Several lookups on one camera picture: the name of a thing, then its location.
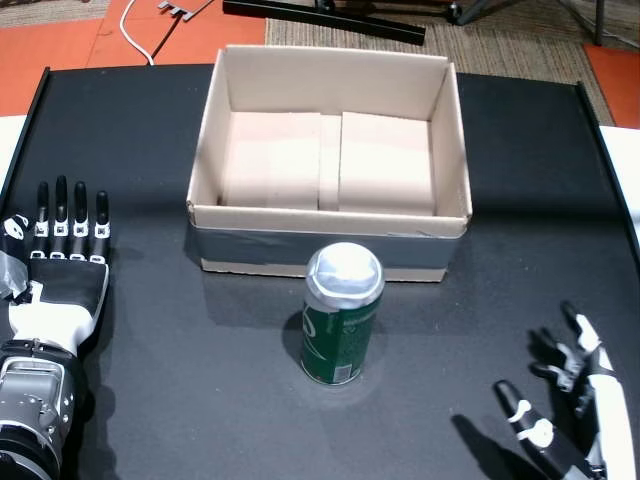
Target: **metal bracket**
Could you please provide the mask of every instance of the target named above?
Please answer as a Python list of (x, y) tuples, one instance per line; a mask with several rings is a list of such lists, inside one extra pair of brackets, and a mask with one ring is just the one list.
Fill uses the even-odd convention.
[(161, 9), (161, 10), (164, 10), (165, 8), (166, 9), (171, 9), (171, 16), (173, 16), (173, 17), (175, 17), (178, 13), (182, 12), (182, 19), (185, 22), (188, 22), (191, 18), (195, 17), (198, 13), (200, 13), (210, 3), (213, 3), (213, 0), (207, 0), (202, 5), (200, 5), (196, 10), (190, 11), (190, 10), (187, 10), (186, 8), (183, 8), (183, 7), (179, 6), (179, 5), (176, 5), (173, 2), (169, 2), (169, 1), (165, 0), (164, 2), (161, 2), (158, 5), (158, 8)]

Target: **black metal bar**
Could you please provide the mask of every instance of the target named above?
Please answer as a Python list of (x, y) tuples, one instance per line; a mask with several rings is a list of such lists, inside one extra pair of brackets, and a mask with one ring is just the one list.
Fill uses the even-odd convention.
[(222, 10), (224, 13), (233, 15), (311, 23), (323, 27), (389, 38), (413, 45), (422, 45), (424, 43), (424, 27), (346, 13), (320, 12), (314, 7), (304, 5), (269, 0), (224, 0), (222, 2)]
[(602, 160), (604, 169), (607, 172), (609, 183), (611, 185), (611, 188), (613, 189), (614, 196), (618, 204), (618, 211), (624, 219), (627, 241), (629, 242), (629, 246), (631, 247), (631, 251), (633, 252), (636, 271), (638, 272), (638, 275), (640, 275), (640, 238), (636, 238), (633, 218), (631, 218), (629, 207), (627, 207), (627, 202), (624, 199), (622, 187), (620, 186), (620, 182), (618, 182), (618, 176), (616, 174), (615, 168), (613, 167), (613, 162), (611, 161), (611, 156), (609, 155), (609, 150), (607, 149), (607, 144), (605, 143), (602, 132), (600, 131), (598, 118), (596, 117), (596, 113), (593, 111), (593, 105), (591, 105), (591, 102), (589, 101), (589, 95), (587, 94), (587, 90), (586, 88), (584, 88), (584, 84), (582, 82), (578, 82), (576, 84), (576, 93), (578, 95), (578, 98), (580, 99), (582, 110), (587, 117), (589, 129), (591, 130), (594, 140), (598, 146), (600, 159)]
[(602, 45), (602, 33), (604, 31), (604, 0), (596, 0), (596, 32), (594, 42)]
[(27, 134), (29, 133), (29, 129), (31, 127), (31, 121), (38, 110), (38, 106), (40, 105), (40, 98), (44, 92), (45, 86), (47, 85), (47, 80), (49, 80), (49, 67), (45, 67), (42, 71), (42, 76), (40, 77), (40, 82), (38, 83), (38, 87), (36, 88), (36, 92), (33, 95), (33, 100), (31, 101), (31, 106), (29, 107), (29, 111), (27, 112), (27, 117), (24, 120), (24, 125), (22, 126), (22, 132), (18, 137), (18, 142), (16, 143), (16, 148), (13, 150), (13, 157), (11, 157), (11, 163), (9, 163), (9, 168), (7, 169), (7, 174), (4, 177), (4, 183), (2, 184), (2, 190), (0, 191), (0, 212), (3, 212), (3, 215), (6, 215), (7, 212), (4, 212), (5, 201), (9, 197), (11, 186), (13, 183), (11, 182), (11, 178), (13, 177), (14, 171), (18, 166), (18, 162), (20, 161), (20, 155), (22, 154), (22, 147), (24, 146), (24, 141), (27, 138)]
[(489, 0), (476, 0), (473, 5), (462, 10), (462, 15), (456, 19), (455, 24), (462, 26), (475, 20), (487, 3), (489, 3)]

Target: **white robotic hand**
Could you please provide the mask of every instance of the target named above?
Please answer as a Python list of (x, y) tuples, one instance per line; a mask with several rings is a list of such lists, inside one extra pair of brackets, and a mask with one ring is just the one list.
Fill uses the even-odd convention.
[(0, 252), (0, 258), (4, 255), (5, 265), (15, 268), (0, 274), (6, 283), (3, 293), (12, 299), (9, 322), (15, 336), (0, 349), (0, 478), (59, 478), (62, 446), (74, 411), (87, 392), (78, 346), (96, 327), (109, 279), (106, 192), (96, 196), (91, 232), (86, 188), (82, 182), (76, 184), (75, 221), (70, 229), (67, 182), (58, 177), (51, 231), (48, 190), (42, 182), (28, 261), (30, 280), (23, 292), (19, 288), (24, 253), (19, 258), (15, 247), (20, 241), (24, 251), (24, 234), (19, 230), (20, 223), (26, 226), (27, 222), (14, 216), (4, 223), (5, 238), (11, 237), (5, 244), (13, 250)]
[(573, 350), (545, 329), (538, 341), (553, 354), (552, 364), (535, 363), (567, 396), (575, 419), (577, 445), (542, 417), (508, 381), (495, 385), (518, 440), (542, 471), (553, 479), (633, 480), (635, 458), (624, 392), (607, 352), (587, 317), (568, 302), (563, 311), (577, 335)]

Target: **green can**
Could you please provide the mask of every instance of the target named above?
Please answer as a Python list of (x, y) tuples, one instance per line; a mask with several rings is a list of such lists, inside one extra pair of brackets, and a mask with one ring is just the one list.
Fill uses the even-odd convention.
[(355, 243), (334, 243), (307, 265), (302, 310), (302, 368), (314, 380), (340, 385), (364, 362), (384, 289), (380, 262)]

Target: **cable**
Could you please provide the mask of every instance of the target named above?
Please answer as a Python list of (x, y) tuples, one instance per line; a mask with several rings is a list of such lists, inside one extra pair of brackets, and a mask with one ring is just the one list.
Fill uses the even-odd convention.
[(158, 54), (158, 52), (160, 52), (160, 49), (164, 46), (166, 41), (169, 39), (169, 36), (171, 35), (171, 33), (176, 29), (176, 27), (178, 26), (178, 23), (180, 23), (180, 19), (182, 18), (182, 14), (183, 14), (183, 12), (178, 12), (178, 14), (176, 15), (175, 20), (171, 24), (171, 28), (164, 35), (164, 37), (162, 37), (162, 40), (160, 40), (160, 43), (158, 44), (156, 49), (151, 54), (151, 58), (156, 58), (156, 55)]
[(124, 12), (122, 12), (122, 17), (120, 17), (120, 31), (122, 32), (122, 35), (124, 35), (124, 38), (127, 40), (127, 42), (129, 42), (133, 48), (138, 50), (142, 55), (146, 57), (147, 62), (149, 62), (149, 65), (155, 65), (155, 63), (153, 62), (153, 58), (151, 57), (151, 55), (149, 55), (149, 52), (147, 52), (144, 48), (138, 45), (133, 40), (133, 38), (129, 36), (127, 31), (124, 29), (124, 20), (125, 18), (127, 18), (127, 13), (129, 13), (129, 10), (131, 9), (135, 1), (136, 0), (130, 0), (129, 4), (127, 5), (127, 8), (125, 8)]
[[(560, 3), (560, 5), (562, 5), (564, 8), (566, 8), (567, 10), (569, 10), (569, 12), (571, 12), (576, 18), (578, 18), (579, 20), (581, 20), (583, 23), (586, 23), (587, 25), (591, 26), (591, 27), (595, 27), (596, 22), (594, 22), (593, 20), (585, 17), (584, 15), (582, 15), (578, 9), (572, 5), (570, 3), (569, 0), (558, 0), (558, 3)], [(602, 30), (602, 34), (605, 37), (609, 37), (609, 38), (615, 38), (616, 40), (625, 43), (631, 47), (634, 48), (638, 48), (640, 49), (640, 44), (637, 42), (634, 42), (633, 40), (629, 40), (628, 38), (625, 37), (621, 37), (620, 35), (616, 35), (615, 33), (611, 33), (608, 30)]]

